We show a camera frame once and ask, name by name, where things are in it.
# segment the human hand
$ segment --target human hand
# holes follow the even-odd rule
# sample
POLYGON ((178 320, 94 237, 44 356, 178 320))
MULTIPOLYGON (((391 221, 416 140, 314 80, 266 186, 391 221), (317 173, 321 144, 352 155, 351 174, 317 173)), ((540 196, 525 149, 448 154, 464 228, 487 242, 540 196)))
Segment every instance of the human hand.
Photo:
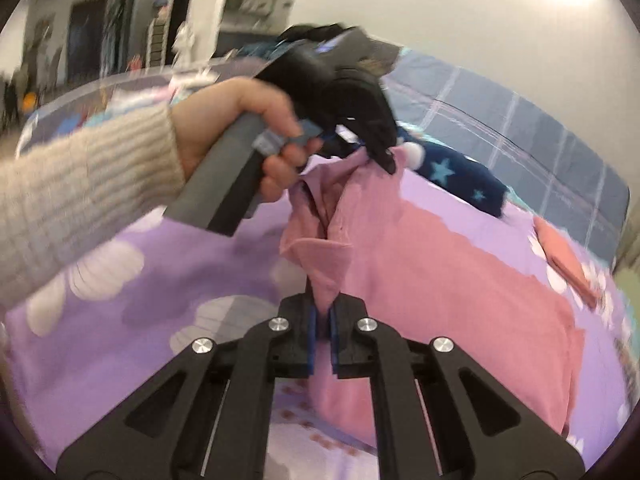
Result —
MULTIPOLYGON (((257 79, 236 77, 196 92, 171 108, 178 157, 189 180, 209 149, 243 112, 260 114, 275 133, 298 137, 298 124, 289 97, 280 89, 257 79)), ((262 166, 260 193, 265 202, 275 202, 282 191, 298 180, 296 168, 322 146, 311 139, 306 148, 286 144, 279 155, 268 156, 262 166)))

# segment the pink cloth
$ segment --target pink cloth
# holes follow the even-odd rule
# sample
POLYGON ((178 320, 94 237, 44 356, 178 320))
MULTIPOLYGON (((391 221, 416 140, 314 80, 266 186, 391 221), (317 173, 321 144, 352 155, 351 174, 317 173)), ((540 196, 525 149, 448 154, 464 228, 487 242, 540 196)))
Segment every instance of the pink cloth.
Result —
MULTIPOLYGON (((306 186, 290 193, 281 253, 308 273, 322 316, 343 292, 405 338, 449 336, 560 433, 584 345, 571 306, 402 200, 404 152, 395 154, 393 176, 363 150, 306 175, 306 186)), ((318 348, 310 396, 328 422, 375 444, 369 383, 332 376, 327 342, 318 348)))
POLYGON ((602 298, 602 291, 591 288, 569 240, 539 216, 534 217, 533 225, 549 265, 569 282, 591 310, 595 310, 602 298))

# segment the white pompom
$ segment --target white pompom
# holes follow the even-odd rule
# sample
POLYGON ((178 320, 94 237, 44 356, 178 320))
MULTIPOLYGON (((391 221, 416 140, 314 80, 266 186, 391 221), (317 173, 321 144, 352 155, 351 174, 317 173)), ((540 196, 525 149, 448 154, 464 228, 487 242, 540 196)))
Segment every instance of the white pompom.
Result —
POLYGON ((418 170, 424 161, 424 148, 415 142, 405 142, 402 149, 406 153, 406 164, 411 170, 418 170))

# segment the metal screw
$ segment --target metal screw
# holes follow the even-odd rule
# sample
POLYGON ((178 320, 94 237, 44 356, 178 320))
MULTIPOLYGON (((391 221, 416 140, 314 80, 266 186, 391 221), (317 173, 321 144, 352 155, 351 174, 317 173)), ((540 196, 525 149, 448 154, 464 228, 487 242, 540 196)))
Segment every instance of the metal screw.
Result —
POLYGON ((453 341, 448 337, 439 337, 433 342, 433 347, 437 352, 451 352, 453 350, 453 341))
POLYGON ((378 328, 378 322, 370 317, 363 317, 358 320, 357 327, 361 332, 373 332, 378 328))
POLYGON ((269 321, 269 328, 274 332, 284 332, 289 328, 289 321, 284 317, 274 317, 269 321))
POLYGON ((213 341, 208 337, 201 337, 193 342, 191 349, 196 352, 196 354, 206 354, 213 350, 213 341))

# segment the beige sweater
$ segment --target beige sweater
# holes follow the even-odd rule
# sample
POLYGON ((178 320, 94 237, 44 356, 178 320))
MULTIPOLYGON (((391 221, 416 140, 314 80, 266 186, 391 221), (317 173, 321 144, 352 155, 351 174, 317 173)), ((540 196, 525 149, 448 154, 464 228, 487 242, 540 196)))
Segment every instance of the beige sweater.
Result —
POLYGON ((165 105, 0 166, 0 319, 63 267, 184 185, 165 105))

